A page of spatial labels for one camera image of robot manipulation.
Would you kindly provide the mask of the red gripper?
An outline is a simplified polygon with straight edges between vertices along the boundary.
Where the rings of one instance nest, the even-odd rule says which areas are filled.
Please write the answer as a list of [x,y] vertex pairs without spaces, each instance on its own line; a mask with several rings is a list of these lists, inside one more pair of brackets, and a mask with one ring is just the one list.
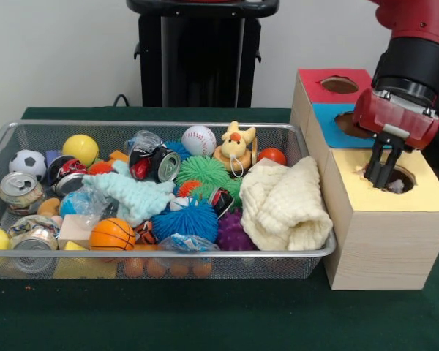
[[[398,137],[405,145],[422,150],[428,146],[439,128],[436,112],[417,105],[387,90],[364,90],[356,101],[353,123],[373,134],[386,132]],[[384,188],[404,149],[402,140],[391,140],[391,152],[384,164],[381,163],[385,141],[378,135],[372,146],[372,154],[364,177],[375,182],[375,188]]]

